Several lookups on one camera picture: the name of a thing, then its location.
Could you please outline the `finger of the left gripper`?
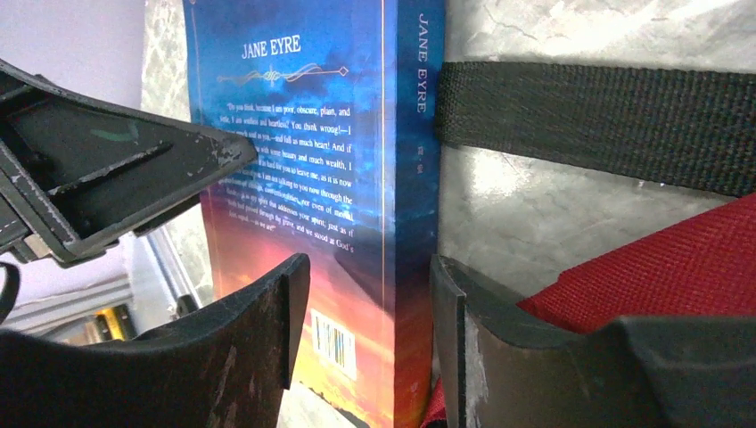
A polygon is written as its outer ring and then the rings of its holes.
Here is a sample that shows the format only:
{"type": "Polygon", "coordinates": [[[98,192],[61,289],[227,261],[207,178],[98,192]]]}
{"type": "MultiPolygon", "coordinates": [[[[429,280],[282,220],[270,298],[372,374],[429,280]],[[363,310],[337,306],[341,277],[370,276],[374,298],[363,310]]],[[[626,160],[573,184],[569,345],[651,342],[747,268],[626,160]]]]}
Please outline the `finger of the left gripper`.
{"type": "Polygon", "coordinates": [[[146,235],[256,160],[227,131],[97,100],[1,65],[1,250],[62,267],[146,235]]]}

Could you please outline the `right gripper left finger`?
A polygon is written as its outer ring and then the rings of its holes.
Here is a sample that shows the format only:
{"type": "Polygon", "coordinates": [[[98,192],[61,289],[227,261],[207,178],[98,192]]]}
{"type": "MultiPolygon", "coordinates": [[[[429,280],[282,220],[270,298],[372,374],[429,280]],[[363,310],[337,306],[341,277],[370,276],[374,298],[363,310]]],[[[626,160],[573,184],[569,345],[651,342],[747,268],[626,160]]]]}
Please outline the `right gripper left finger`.
{"type": "Polygon", "coordinates": [[[1,333],[4,427],[274,427],[310,285],[297,253],[242,289],[129,341],[1,333]]]}

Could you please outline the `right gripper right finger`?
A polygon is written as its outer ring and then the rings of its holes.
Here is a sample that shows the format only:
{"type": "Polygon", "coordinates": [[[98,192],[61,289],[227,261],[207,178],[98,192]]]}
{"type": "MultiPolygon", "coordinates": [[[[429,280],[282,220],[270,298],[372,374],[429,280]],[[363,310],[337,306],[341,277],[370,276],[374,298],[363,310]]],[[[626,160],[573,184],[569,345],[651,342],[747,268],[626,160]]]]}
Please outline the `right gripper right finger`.
{"type": "Polygon", "coordinates": [[[581,335],[485,281],[453,259],[431,259],[449,426],[754,426],[753,318],[621,317],[581,335]]]}

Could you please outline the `blue Jane Eyre book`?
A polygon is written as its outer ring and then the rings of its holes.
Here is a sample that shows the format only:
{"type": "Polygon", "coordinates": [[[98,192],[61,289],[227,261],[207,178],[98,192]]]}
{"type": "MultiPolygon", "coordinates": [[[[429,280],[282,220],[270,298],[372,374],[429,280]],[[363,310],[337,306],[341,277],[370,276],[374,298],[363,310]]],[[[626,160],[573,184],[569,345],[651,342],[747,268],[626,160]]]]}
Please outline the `blue Jane Eyre book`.
{"type": "Polygon", "coordinates": [[[184,4],[192,120],[259,154],[201,198],[217,295],[307,254],[294,377],[360,427],[419,427],[431,396],[445,8],[184,4]]]}

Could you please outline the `red student backpack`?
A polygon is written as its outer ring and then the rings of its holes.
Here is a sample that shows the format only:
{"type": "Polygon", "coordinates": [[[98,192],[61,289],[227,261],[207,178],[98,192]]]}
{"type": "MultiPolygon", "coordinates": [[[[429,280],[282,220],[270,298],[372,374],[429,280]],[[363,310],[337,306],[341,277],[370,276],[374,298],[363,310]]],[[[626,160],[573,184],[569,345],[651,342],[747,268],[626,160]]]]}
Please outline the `red student backpack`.
{"type": "Polygon", "coordinates": [[[755,77],[447,62],[441,250],[530,315],[755,321],[755,77]]]}

